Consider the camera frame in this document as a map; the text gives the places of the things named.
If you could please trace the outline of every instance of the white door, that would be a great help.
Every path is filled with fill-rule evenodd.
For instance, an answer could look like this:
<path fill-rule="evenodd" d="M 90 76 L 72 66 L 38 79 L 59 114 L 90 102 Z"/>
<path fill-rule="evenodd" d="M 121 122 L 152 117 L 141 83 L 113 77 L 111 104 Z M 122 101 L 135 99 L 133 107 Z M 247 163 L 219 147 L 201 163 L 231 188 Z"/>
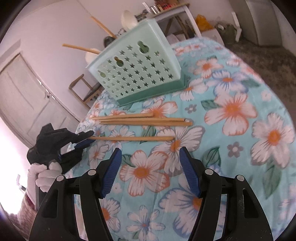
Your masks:
<path fill-rule="evenodd" d="M 8 127 L 29 148 L 34 146 L 41 127 L 75 132 L 78 121 L 38 82 L 19 54 L 0 73 L 0 115 Z"/>

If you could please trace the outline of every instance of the metal screw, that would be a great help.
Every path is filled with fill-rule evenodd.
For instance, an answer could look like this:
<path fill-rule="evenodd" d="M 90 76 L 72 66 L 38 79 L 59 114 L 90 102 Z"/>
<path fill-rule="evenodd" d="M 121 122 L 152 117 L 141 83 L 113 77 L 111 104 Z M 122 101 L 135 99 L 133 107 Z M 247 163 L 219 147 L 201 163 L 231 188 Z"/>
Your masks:
<path fill-rule="evenodd" d="M 214 171 L 212 169 L 206 169 L 205 173 L 208 175 L 213 175 Z"/>
<path fill-rule="evenodd" d="M 64 180 L 64 176 L 63 175 L 60 175 L 60 176 L 57 177 L 57 181 L 58 182 L 61 182 L 63 180 Z"/>
<path fill-rule="evenodd" d="M 238 176 L 237 176 L 237 179 L 238 179 L 239 181 L 242 182 L 242 181 L 244 180 L 244 176 L 242 176 L 242 175 L 238 175 Z"/>
<path fill-rule="evenodd" d="M 96 170 L 92 169 L 87 172 L 88 175 L 93 176 L 96 174 Z"/>

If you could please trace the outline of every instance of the blue floral blanket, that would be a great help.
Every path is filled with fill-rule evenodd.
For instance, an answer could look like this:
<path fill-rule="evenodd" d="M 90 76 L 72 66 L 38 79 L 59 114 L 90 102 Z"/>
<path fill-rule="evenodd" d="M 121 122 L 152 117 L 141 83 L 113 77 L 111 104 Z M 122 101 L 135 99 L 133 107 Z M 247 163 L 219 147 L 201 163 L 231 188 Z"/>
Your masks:
<path fill-rule="evenodd" d="M 111 193 L 101 201 L 113 239 L 187 240 L 201 199 L 191 193 L 180 165 L 179 150 L 186 146 L 194 158 L 220 175 L 245 176 L 277 238 L 296 212 L 295 130 L 287 110 L 257 73 L 215 41 L 196 38 L 172 48 L 188 81 L 185 90 L 125 107 L 118 107 L 104 91 L 77 132 L 175 136 L 175 140 L 96 141 L 67 176 L 96 168 L 120 148 L 122 165 Z M 93 119 L 131 113 L 184 117 L 193 121 L 193 126 L 106 126 Z M 222 234 L 225 204 L 223 197 L 215 238 Z M 79 197 L 75 206 L 80 235 L 87 239 Z"/>

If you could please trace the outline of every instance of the basket handle hole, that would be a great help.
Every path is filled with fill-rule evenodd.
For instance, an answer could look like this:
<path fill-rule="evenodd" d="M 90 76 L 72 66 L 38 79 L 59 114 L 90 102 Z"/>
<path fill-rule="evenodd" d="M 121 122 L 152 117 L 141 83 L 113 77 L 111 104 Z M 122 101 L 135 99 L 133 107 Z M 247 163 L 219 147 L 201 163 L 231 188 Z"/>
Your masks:
<path fill-rule="evenodd" d="M 138 41 L 138 46 L 140 47 L 141 53 L 148 53 L 149 52 L 149 47 L 147 45 L 143 44 L 142 41 Z"/>
<path fill-rule="evenodd" d="M 99 70 L 98 70 L 98 72 L 100 73 L 100 76 L 101 76 L 102 78 L 106 78 L 106 74 L 105 74 L 104 72 L 99 71 Z"/>
<path fill-rule="evenodd" d="M 122 67 L 124 65 L 123 61 L 121 59 L 119 59 L 117 56 L 114 57 L 114 60 L 116 61 L 116 64 L 119 67 Z"/>

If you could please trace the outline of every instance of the wooden table leg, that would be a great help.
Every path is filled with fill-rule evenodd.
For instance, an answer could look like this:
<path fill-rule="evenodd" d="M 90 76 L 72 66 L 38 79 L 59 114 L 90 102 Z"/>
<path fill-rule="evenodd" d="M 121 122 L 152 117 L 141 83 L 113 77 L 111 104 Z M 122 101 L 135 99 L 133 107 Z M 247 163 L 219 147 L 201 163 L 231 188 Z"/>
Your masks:
<path fill-rule="evenodd" d="M 187 32 L 187 30 L 186 30 L 186 28 L 185 28 L 185 26 L 184 26 L 184 23 L 183 23 L 182 19 L 181 19 L 179 16 L 175 16 L 175 18 L 177 19 L 177 21 L 178 21 L 178 23 L 179 23 L 181 29 L 183 30 L 186 39 L 189 39 L 188 32 Z"/>
<path fill-rule="evenodd" d="M 165 36 L 168 35 L 168 31 L 170 30 L 170 27 L 172 25 L 172 22 L 173 22 L 173 18 L 170 18 L 169 21 L 168 21 L 167 27 L 165 29 Z"/>

